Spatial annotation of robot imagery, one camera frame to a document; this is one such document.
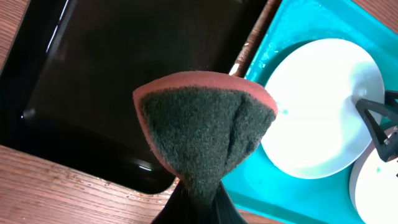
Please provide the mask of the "light blue plate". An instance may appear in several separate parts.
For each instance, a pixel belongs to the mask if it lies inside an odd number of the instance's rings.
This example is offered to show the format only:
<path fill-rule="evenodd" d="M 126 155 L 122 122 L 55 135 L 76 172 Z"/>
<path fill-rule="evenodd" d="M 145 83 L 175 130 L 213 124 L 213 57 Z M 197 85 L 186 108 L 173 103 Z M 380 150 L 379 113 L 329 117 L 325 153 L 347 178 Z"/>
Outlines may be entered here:
<path fill-rule="evenodd" d="M 384 82 L 371 55 L 343 39 L 311 41 L 286 56 L 265 89 L 278 114 L 261 144 L 282 172 L 320 179 L 351 165 L 371 142 L 355 105 L 384 102 Z"/>

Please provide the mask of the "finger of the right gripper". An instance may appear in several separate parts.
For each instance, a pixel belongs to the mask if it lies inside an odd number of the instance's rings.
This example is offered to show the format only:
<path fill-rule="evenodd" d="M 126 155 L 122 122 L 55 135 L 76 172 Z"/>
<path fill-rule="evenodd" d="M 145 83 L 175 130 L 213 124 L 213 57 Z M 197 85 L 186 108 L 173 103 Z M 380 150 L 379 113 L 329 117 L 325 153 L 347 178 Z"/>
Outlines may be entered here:
<path fill-rule="evenodd" d="M 397 157 L 397 91 L 386 90 L 384 103 L 361 98 L 355 105 L 373 140 L 380 159 L 388 162 Z M 371 112 L 387 118 L 387 124 L 380 125 Z"/>

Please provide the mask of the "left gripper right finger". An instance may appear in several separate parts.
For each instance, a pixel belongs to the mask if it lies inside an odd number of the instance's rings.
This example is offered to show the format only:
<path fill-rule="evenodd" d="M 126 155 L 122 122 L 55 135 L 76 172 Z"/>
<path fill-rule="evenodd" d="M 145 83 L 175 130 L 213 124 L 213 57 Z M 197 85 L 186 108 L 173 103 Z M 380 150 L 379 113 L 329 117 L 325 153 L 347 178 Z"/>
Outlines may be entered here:
<path fill-rule="evenodd" d="M 248 224 L 220 182 L 211 208 L 211 224 Z"/>

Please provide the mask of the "red green scrub sponge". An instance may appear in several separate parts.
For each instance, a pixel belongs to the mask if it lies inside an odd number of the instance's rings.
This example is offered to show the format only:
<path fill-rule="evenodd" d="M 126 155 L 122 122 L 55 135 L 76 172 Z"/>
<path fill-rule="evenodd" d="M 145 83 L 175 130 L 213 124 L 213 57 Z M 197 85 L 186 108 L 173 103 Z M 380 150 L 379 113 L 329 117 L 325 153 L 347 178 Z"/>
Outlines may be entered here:
<path fill-rule="evenodd" d="M 156 158 L 203 201 L 258 147 L 277 116 L 263 86 L 224 73 L 178 72 L 132 95 Z"/>

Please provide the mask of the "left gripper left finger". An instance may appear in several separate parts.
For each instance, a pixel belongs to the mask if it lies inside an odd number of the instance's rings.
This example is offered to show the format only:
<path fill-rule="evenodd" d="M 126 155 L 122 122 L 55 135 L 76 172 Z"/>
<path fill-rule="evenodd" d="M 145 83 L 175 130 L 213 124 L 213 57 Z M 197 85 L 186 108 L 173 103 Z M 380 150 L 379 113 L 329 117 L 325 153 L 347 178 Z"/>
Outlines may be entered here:
<path fill-rule="evenodd" d="M 180 180 L 164 208 L 151 224 L 195 224 L 196 217 L 189 190 Z"/>

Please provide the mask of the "white plate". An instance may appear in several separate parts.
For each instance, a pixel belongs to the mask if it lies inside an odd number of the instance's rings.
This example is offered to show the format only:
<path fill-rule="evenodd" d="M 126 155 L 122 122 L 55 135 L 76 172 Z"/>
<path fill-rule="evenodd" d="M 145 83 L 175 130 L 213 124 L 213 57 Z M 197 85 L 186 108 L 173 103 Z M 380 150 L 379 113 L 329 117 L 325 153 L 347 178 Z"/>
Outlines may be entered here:
<path fill-rule="evenodd" d="M 369 143 L 352 168 L 349 196 L 363 222 L 397 224 L 397 158 L 382 161 Z"/>

